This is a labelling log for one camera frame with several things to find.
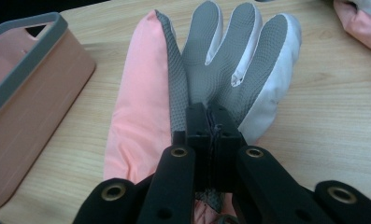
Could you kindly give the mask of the pink patterned ski glove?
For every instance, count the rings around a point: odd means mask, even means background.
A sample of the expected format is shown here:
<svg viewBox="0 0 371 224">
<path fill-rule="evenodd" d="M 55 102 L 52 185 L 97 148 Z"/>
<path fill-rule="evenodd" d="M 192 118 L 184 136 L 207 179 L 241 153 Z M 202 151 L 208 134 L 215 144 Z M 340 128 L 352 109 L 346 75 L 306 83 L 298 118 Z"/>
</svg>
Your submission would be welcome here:
<svg viewBox="0 0 371 224">
<path fill-rule="evenodd" d="M 371 0 L 334 0 L 344 30 L 371 49 Z"/>
</svg>

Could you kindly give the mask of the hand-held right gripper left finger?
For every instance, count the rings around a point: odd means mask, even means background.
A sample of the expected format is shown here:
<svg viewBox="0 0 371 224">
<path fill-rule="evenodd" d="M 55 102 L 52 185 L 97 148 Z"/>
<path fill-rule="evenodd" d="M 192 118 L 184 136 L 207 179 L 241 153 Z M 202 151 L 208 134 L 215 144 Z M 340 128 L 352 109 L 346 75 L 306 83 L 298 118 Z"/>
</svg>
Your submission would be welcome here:
<svg viewBox="0 0 371 224">
<path fill-rule="evenodd" d="M 211 134 L 203 104 L 185 112 L 185 129 L 164 150 L 136 224 L 193 223 L 194 191 L 207 185 Z"/>
</svg>

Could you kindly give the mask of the pink basin with grey rim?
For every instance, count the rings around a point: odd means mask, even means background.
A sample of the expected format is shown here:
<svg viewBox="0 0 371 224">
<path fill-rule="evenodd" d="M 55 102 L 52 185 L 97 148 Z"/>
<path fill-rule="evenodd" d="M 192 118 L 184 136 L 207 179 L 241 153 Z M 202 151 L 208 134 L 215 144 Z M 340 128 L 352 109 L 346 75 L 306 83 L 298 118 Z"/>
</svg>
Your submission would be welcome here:
<svg viewBox="0 0 371 224">
<path fill-rule="evenodd" d="M 27 175 L 95 67 L 57 12 L 0 24 L 0 207 Z"/>
</svg>

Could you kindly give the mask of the pink glove with grey palm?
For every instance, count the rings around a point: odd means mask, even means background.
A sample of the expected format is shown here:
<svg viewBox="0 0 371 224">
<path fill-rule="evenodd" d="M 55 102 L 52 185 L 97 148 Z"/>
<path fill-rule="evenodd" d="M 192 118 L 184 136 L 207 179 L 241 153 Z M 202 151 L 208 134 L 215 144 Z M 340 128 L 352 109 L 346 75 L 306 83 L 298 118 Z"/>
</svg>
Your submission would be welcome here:
<svg viewBox="0 0 371 224">
<path fill-rule="evenodd" d="M 184 47 L 171 20 L 153 10 L 137 25 L 127 52 L 105 152 L 104 178 L 138 183 L 151 175 L 172 134 L 185 128 L 188 105 L 228 109 L 246 142 L 270 127 L 289 89 L 302 42 L 291 14 L 263 21 L 252 3 L 227 24 L 213 1 L 193 13 Z"/>
</svg>

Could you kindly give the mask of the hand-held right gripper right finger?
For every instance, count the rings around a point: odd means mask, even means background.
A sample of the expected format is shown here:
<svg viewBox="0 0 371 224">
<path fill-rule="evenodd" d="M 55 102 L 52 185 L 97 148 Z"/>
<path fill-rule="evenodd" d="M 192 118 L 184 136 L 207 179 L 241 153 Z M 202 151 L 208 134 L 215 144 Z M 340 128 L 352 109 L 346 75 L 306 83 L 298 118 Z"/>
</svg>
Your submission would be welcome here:
<svg viewBox="0 0 371 224">
<path fill-rule="evenodd" d="M 267 150 L 249 146 L 220 105 L 208 107 L 211 186 L 232 195 L 240 224 L 334 224 Z"/>
</svg>

